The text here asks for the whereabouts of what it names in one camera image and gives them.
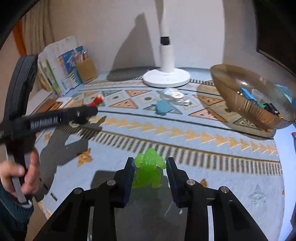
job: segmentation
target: green toy figure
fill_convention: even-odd
[[[139,167],[139,171],[136,174],[136,180],[133,182],[133,188],[141,188],[151,182],[153,188],[159,188],[161,175],[156,167],[161,169],[166,168],[166,163],[163,158],[157,154],[153,148],[149,148],[144,154],[140,153],[135,158],[135,166]]]

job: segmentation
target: lamp base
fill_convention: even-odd
[[[190,80],[190,74],[182,69],[175,69],[174,72],[164,73],[160,69],[150,70],[143,76],[146,85],[158,88],[178,87],[185,85]]]

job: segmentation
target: brown bowl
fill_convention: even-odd
[[[218,64],[211,74],[219,93],[231,111],[239,113],[262,129],[282,129],[295,121],[295,111],[290,101],[270,81],[260,75],[233,65]],[[250,93],[256,89],[264,94],[264,102],[272,103],[283,118],[271,114],[237,93],[245,88]]]

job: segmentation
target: blue rug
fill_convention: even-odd
[[[141,77],[126,77],[92,81],[73,95],[68,107],[89,104],[98,94],[104,96],[104,103],[88,124],[49,129],[38,137],[41,177],[48,189],[39,204],[47,216],[75,187],[97,187],[123,168],[128,157],[153,147],[164,159],[173,157],[178,168],[204,186],[228,186],[267,238],[277,240],[284,213],[284,185],[274,133],[229,112],[211,81],[191,80],[180,87],[192,104],[171,104],[173,110],[165,116],[155,110],[160,90],[144,85]],[[122,227],[118,239],[184,239],[186,210],[172,204],[165,170],[162,181],[163,189],[132,191],[128,207],[116,213]],[[156,202],[160,207],[154,215]],[[140,231],[126,232],[136,217],[135,229]],[[168,231],[155,222],[153,228],[159,224],[159,229],[149,236],[146,219],[162,220]]]

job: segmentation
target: finger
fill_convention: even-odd
[[[36,149],[34,149],[30,156],[30,166],[27,174],[25,175],[25,183],[31,184],[34,180],[39,178],[39,154]]]
[[[34,150],[32,151],[31,155],[30,155],[30,165],[39,167],[40,165],[40,161],[39,161],[39,154],[38,151],[36,150],[36,148],[34,148]]]
[[[24,174],[24,167],[17,163],[4,161],[0,164],[0,178],[3,188],[14,196],[16,196],[16,193],[11,177],[22,177]]]
[[[38,167],[29,166],[28,172],[25,175],[25,183],[27,184],[31,184],[33,183],[35,180],[39,179],[40,176],[40,171]]]
[[[22,177],[25,174],[25,169],[22,165],[11,161],[4,161],[0,164],[0,177]]]
[[[33,183],[31,184],[27,184],[27,183],[24,183],[21,187],[22,189],[22,193],[24,193],[25,195],[27,194],[35,194],[39,187],[40,187],[40,180],[35,180]]]

